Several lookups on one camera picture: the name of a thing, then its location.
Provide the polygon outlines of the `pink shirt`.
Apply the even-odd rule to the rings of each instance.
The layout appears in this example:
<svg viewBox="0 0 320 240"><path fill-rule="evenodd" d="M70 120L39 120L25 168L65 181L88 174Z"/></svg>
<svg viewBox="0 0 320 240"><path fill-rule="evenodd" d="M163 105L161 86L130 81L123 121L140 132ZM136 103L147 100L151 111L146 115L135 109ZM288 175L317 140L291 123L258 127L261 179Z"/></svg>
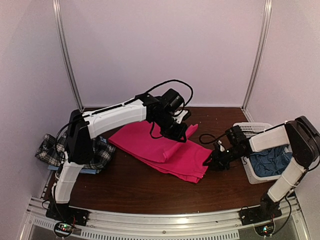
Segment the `pink shirt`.
<svg viewBox="0 0 320 240"><path fill-rule="evenodd" d="M152 125L147 121L123 126L108 138L109 143L164 174L198 183L208 167L203 162L211 150L191 140L185 143L167 138L153 139Z"/></svg>

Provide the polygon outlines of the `black white plaid shirt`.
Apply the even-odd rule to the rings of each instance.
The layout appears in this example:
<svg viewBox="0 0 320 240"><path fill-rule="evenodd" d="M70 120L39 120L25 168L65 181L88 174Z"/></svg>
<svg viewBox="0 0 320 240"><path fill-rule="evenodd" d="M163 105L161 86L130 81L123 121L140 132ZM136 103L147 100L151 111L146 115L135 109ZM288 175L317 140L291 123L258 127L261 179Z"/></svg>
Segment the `black white plaid shirt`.
<svg viewBox="0 0 320 240"><path fill-rule="evenodd" d="M56 138L50 134L45 134L40 147L35 152L35 157L54 167L59 167L61 159L56 152ZM107 164L112 160L116 147L109 144L103 137L96 137L91 141L93 149L93 159L83 166L84 169L96 170L100 172L105 169Z"/></svg>

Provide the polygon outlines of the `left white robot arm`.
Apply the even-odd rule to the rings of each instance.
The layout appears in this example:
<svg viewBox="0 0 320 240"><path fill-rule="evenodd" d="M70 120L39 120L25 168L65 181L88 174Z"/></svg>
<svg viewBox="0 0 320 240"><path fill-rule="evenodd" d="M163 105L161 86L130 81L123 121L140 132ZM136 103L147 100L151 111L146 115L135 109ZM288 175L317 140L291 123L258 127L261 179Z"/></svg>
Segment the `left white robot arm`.
<svg viewBox="0 0 320 240"><path fill-rule="evenodd" d="M93 158L92 140L99 135L125 126L127 124L147 121L157 124L160 135L167 139L186 142L187 124L191 116L185 109L185 100L174 89L170 88L162 96L152 96L148 92L134 98L94 111L79 112L74 110L70 115L64 149L58 152L62 160L56 182L51 192L52 213L61 222L72 218L72 211L66 207L78 175L84 165Z"/></svg>

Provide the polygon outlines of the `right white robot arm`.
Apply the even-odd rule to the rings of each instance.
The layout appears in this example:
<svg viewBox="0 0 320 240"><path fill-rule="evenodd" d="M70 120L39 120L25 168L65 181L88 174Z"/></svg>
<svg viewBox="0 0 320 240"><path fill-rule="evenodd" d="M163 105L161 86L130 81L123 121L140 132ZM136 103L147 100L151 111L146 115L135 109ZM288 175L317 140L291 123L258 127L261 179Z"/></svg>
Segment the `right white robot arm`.
<svg viewBox="0 0 320 240"><path fill-rule="evenodd" d="M212 140L214 150L203 166L227 170L231 162L247 158L260 178L276 176L256 210L258 219L266 221L276 212L275 205L312 170L312 163L320 156L320 133L305 116L267 129L261 127L260 123L254 129L244 122L234 124L224 133L231 147L226 149L219 139Z"/></svg>

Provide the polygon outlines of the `white plastic laundry basket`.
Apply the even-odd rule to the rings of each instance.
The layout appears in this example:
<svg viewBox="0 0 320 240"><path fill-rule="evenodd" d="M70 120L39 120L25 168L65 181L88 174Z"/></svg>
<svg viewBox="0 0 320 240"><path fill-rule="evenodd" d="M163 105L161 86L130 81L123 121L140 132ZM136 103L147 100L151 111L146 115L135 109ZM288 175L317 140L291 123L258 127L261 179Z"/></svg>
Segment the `white plastic laundry basket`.
<svg viewBox="0 0 320 240"><path fill-rule="evenodd" d="M236 122L233 124L233 126L240 126L247 138L253 136L254 133L263 132L273 127L271 124L263 122ZM247 157L242 157L241 162L243 164L247 179L251 185L274 182L280 177L280 175L266 177L257 176L250 160Z"/></svg>

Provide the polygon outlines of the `blue denim garment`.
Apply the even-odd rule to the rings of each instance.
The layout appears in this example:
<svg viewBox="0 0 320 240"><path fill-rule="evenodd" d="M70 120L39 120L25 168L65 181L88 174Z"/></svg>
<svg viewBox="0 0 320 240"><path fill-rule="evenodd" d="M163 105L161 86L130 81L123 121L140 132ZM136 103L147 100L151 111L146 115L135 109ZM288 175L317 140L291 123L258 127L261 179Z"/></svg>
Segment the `blue denim garment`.
<svg viewBox="0 0 320 240"><path fill-rule="evenodd" d="M255 174L259 177L281 175L289 165L293 154L286 145L254 152L249 160Z"/></svg>

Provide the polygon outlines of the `right round circuit board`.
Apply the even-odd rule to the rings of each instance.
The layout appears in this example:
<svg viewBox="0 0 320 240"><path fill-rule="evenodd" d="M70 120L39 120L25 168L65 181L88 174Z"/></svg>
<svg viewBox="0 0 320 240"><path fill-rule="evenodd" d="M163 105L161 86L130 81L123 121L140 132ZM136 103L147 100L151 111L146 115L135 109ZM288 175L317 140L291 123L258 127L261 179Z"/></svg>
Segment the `right round circuit board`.
<svg viewBox="0 0 320 240"><path fill-rule="evenodd" d="M272 222L259 224L254 226L254 230L260 237L269 237L275 231L275 224Z"/></svg>

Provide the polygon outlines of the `round circuit board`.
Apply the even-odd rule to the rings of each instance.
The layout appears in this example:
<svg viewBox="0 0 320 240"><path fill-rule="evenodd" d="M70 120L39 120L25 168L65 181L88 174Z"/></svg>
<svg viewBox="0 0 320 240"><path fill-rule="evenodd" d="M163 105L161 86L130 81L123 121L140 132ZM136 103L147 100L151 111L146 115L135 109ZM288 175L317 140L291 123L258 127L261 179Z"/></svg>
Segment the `round circuit board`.
<svg viewBox="0 0 320 240"><path fill-rule="evenodd" d="M59 221L53 227L54 234L59 238L67 238L74 231L74 227L66 222Z"/></svg>
<svg viewBox="0 0 320 240"><path fill-rule="evenodd" d="M275 224L272 222L259 224L254 226L254 230L260 237L269 237L275 231Z"/></svg>

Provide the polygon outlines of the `folded light blue shirt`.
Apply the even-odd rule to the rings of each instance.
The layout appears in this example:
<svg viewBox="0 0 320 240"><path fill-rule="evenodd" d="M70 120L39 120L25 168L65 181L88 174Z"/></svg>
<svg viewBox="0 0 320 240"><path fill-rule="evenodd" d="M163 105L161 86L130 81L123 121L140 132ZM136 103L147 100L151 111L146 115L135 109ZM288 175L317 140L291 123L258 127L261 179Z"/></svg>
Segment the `folded light blue shirt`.
<svg viewBox="0 0 320 240"><path fill-rule="evenodd" d="M99 137L99 142L106 144L107 140L104 137L100 136ZM50 171L57 171L59 169L59 167L58 166L49 165L47 169L50 170ZM101 169L88 169L88 168L83 168L80 171L81 174L92 174L92 175L98 174L100 172L101 172Z"/></svg>

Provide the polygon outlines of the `left round circuit board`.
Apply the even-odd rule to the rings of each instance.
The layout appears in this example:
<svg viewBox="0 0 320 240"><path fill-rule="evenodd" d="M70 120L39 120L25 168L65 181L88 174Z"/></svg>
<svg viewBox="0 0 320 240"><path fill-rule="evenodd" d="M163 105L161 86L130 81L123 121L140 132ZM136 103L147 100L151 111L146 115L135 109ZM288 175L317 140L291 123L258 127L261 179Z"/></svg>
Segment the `left round circuit board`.
<svg viewBox="0 0 320 240"><path fill-rule="evenodd" d="M67 238L74 231L74 227L66 222L59 221L53 227L54 234L59 238Z"/></svg>

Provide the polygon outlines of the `front aluminium rail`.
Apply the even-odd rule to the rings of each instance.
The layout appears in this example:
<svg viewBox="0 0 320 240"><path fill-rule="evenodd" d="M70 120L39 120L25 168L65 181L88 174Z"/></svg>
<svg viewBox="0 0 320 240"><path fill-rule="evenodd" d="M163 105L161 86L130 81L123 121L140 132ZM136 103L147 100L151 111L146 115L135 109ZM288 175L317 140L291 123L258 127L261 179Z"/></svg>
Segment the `front aluminium rail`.
<svg viewBox="0 0 320 240"><path fill-rule="evenodd" d="M291 205L280 203L282 215L274 222L264 221L244 225L240 208L190 214L129 214L91 209L86 226L75 225L73 233L65 240L311 240L298 199L288 197ZM58 222L46 217L47 203L31 197L18 240L64 240L54 233ZM277 231L264 237L256 231L262 224L274 223Z"/></svg>

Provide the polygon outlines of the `left aluminium frame post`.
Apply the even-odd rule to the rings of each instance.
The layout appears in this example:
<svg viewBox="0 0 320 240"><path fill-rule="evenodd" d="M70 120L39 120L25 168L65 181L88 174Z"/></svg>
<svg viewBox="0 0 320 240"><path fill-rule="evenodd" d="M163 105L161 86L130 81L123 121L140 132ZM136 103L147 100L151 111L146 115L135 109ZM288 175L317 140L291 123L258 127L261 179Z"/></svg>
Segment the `left aluminium frame post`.
<svg viewBox="0 0 320 240"><path fill-rule="evenodd" d="M64 62L64 66L66 69L71 92L75 99L77 108L79 109L80 112L82 112L84 109L84 106L83 106L83 103L80 97L80 92L78 90L78 86L75 80L71 58L68 51L68 45L67 45L66 35L64 31L63 16L61 11L61 3L59 0L53 0L52 6L53 6L53 14L55 17L56 27L57 27L57 34L59 38L60 48L62 52L62 60Z"/></svg>

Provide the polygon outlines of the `aluminium frame post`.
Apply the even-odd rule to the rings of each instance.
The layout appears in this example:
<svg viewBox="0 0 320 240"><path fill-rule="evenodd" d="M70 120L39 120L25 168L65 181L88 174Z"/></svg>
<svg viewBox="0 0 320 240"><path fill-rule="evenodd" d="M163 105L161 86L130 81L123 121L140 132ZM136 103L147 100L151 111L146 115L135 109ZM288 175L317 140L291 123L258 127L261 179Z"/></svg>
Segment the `aluminium frame post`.
<svg viewBox="0 0 320 240"><path fill-rule="evenodd" d="M80 112L82 112L84 109L84 106L83 106L83 103L80 97L80 92L78 90L78 86L75 80L71 58L68 51L68 45L67 45L66 35L64 31L63 16L61 11L61 3L59 0L53 0L52 6L53 6L53 14L55 17L56 27L57 27L57 34L59 38L60 48L62 52L62 60L64 62L64 66L66 69L71 92L75 99L77 108L79 109Z"/></svg>
<svg viewBox="0 0 320 240"><path fill-rule="evenodd" d="M270 29L270 23L272 18L272 10L273 10L273 1L272 0L265 0L264 1L264 9L263 9L263 16L259 34L259 40L257 45L257 50L253 62L252 71L250 74L249 84L246 90L246 94L242 103L242 110L245 112L248 108L250 99L252 97L254 86L259 74L259 68L261 66L262 58L264 49L266 46L268 33Z"/></svg>

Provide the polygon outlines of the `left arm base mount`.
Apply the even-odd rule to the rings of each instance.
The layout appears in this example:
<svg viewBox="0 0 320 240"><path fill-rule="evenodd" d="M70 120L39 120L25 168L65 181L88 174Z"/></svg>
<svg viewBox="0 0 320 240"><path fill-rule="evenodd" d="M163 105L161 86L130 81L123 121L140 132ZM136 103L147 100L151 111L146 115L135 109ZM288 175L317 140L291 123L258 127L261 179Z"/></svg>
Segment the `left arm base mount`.
<svg viewBox="0 0 320 240"><path fill-rule="evenodd" d="M47 218L59 221L66 222L70 225L79 225L86 226L89 211L79 208L67 207L65 210L60 210L58 213L57 209L52 206L49 210L46 211L45 216Z"/></svg>

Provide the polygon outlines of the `right aluminium frame post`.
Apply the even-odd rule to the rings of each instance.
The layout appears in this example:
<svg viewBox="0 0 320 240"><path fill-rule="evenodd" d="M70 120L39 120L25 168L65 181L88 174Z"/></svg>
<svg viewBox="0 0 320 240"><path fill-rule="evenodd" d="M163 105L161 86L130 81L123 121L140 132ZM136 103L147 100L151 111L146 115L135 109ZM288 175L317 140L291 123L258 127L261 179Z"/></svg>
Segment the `right aluminium frame post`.
<svg viewBox="0 0 320 240"><path fill-rule="evenodd" d="M259 74L259 68L261 66L262 58L264 49L266 46L268 33L270 29L270 23L272 18L272 10L273 10L273 1L272 0L265 0L264 1L264 9L263 9L263 16L259 34L259 40L257 45L257 50L253 62L252 71L250 74L249 84L246 90L246 94L242 103L242 110L245 112L248 108L250 99L252 97L254 86Z"/></svg>

